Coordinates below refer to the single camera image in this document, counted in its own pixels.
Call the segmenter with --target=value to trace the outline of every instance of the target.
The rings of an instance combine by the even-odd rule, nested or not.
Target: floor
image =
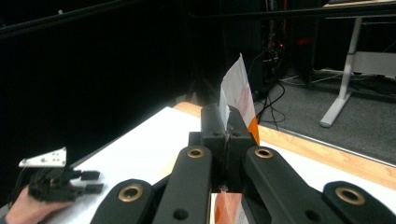
[[[395,79],[385,82],[382,77],[364,75],[352,79],[352,95],[331,128],[322,128],[319,122],[338,95],[339,76],[315,82],[311,88],[298,78],[282,78],[284,93],[272,110],[265,109],[260,124],[396,166]],[[274,86],[271,102],[282,92],[280,85]],[[256,103],[257,113],[263,104],[264,100]]]

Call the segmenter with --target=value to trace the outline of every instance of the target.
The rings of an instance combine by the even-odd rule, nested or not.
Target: gray carpet
[[[338,95],[340,79],[315,83],[311,88],[282,85],[285,94],[273,104],[286,116],[276,124],[280,131],[396,165],[396,97],[367,93],[361,85],[352,85],[352,90],[359,90],[353,91],[333,126],[327,129],[320,127],[319,122]],[[271,100],[281,92],[281,87],[274,86]],[[261,108],[262,104],[256,105],[257,112]],[[283,119],[280,113],[273,112],[275,120]],[[273,120],[269,107],[262,115],[261,125],[275,129]]]

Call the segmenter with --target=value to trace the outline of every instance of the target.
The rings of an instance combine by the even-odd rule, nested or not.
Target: black cable
[[[395,44],[396,44],[396,40],[395,40],[393,43],[391,43],[391,44],[390,44],[386,49],[384,49],[384,51],[382,51],[382,52],[387,52],[388,49],[392,48],[393,45],[395,45]]]
[[[268,122],[268,123],[274,123],[274,122],[280,123],[280,122],[283,122],[286,119],[286,115],[284,113],[280,112],[279,110],[275,109],[274,107],[272,107],[272,108],[275,110],[275,112],[277,112],[280,115],[282,115],[283,119],[281,119],[281,120],[263,120],[263,122]]]
[[[269,94],[267,95],[267,97],[265,98],[265,102],[264,102],[264,106],[262,107],[262,110],[259,113],[257,113],[257,116],[256,116],[256,119],[257,119],[258,123],[260,123],[260,121],[262,120],[262,114],[264,113],[264,110],[266,108],[272,106],[276,101],[278,101],[280,98],[282,98],[282,96],[285,94],[285,91],[286,91],[285,87],[282,84],[280,84],[280,82],[277,82],[276,84],[279,85],[282,88],[282,93],[273,102],[270,102],[269,105],[267,104],[267,98],[269,97]]]
[[[250,67],[249,67],[249,69],[248,69],[248,71],[247,71],[247,76],[250,75],[251,68],[253,67],[254,62],[255,62],[260,56],[262,56],[267,50],[268,50],[268,48],[267,48],[267,49],[264,49],[260,54],[258,54],[258,55],[253,59],[253,61],[251,61]]]
[[[270,95],[268,95],[268,100],[270,101],[271,115],[272,115],[272,117],[273,117],[273,121],[274,121],[274,124],[275,124],[275,126],[276,126],[276,130],[279,131],[279,129],[277,128],[277,123],[276,123],[275,116],[274,116],[274,108],[271,106],[272,102],[271,102],[271,97],[270,97]]]
[[[351,88],[355,89],[358,92],[370,93],[370,94],[377,94],[381,96],[392,96],[393,93],[388,93],[384,90],[379,90],[378,88],[371,87],[369,85],[365,85],[364,83],[359,82],[351,82]]]
[[[23,176],[25,174],[25,167],[21,170],[20,174],[18,175],[17,182],[15,183],[15,188],[11,191],[11,193],[8,195],[7,199],[7,204],[8,204],[8,209],[11,208],[12,204],[17,201],[18,195],[20,195],[21,192],[21,182],[23,180]]]

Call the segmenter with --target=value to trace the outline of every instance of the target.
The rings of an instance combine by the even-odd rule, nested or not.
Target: table surface
[[[46,223],[89,223],[100,202],[121,181],[134,178],[153,185],[169,175],[178,152],[188,144],[189,132],[201,129],[200,109],[189,103],[166,107],[84,161],[77,169],[101,172],[103,192],[77,199]],[[275,130],[259,127],[259,131],[261,145],[278,151],[312,188],[322,191],[328,182],[344,180],[366,189],[396,213],[394,168]]]

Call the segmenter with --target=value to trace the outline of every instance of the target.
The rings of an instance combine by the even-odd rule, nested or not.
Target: bolt hole
[[[174,212],[174,218],[177,220],[185,220],[189,217],[189,213],[184,209],[177,209]]]
[[[317,222],[317,223],[320,222],[320,215],[317,212],[315,212],[315,211],[307,210],[307,211],[305,211],[305,215],[311,221],[314,221],[314,222]]]
[[[124,192],[125,198],[132,198],[137,194],[137,189],[127,189]]]
[[[259,153],[262,156],[268,156],[270,154],[268,151],[265,151],[265,150],[260,150]]]
[[[342,194],[352,201],[358,200],[358,196],[350,191],[343,191]]]
[[[191,151],[191,155],[193,155],[193,156],[199,156],[199,155],[201,155],[201,151],[199,151],[199,150],[192,150],[192,151]]]
[[[204,151],[200,148],[190,149],[187,155],[191,158],[200,158],[204,156]]]
[[[358,191],[351,188],[337,188],[335,194],[344,202],[355,205],[362,205],[365,203],[364,196]]]
[[[256,156],[264,159],[268,159],[274,156],[274,153],[268,149],[257,149]]]

